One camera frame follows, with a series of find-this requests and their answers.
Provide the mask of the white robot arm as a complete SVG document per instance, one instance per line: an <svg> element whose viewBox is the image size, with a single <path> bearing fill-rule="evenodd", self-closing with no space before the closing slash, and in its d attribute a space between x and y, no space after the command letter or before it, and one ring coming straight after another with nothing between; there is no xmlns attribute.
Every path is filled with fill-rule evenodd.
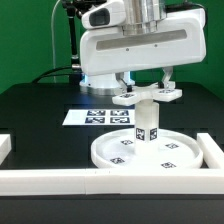
<svg viewBox="0 0 224 224"><path fill-rule="evenodd" d="M82 16L81 90L112 95L134 82L133 71L161 68L167 82L177 65L206 56L203 6L189 1L106 0Z"/></svg>

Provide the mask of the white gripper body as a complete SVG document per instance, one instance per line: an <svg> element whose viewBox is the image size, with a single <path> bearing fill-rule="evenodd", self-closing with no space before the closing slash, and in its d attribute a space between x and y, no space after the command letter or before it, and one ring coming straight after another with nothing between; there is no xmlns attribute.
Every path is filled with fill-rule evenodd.
<svg viewBox="0 0 224 224"><path fill-rule="evenodd" d="M80 61L88 76L201 62L206 56L202 8L173 12L154 33L124 36L121 27L86 31Z"/></svg>

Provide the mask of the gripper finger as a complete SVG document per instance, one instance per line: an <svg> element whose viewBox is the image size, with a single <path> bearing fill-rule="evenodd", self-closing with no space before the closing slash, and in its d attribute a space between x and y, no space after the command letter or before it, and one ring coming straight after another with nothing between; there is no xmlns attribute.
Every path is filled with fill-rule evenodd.
<svg viewBox="0 0 224 224"><path fill-rule="evenodd" d="M124 81L124 73L116 73L115 74L115 78L116 81L119 84L119 87L115 90L116 94L123 94L123 93L128 93L132 91L132 86L128 85L125 81Z"/></svg>
<svg viewBox="0 0 224 224"><path fill-rule="evenodd" d="M173 74L173 67L164 67L163 68L164 75L162 77L161 86L165 89L169 89L172 87L172 82L170 81Z"/></svg>

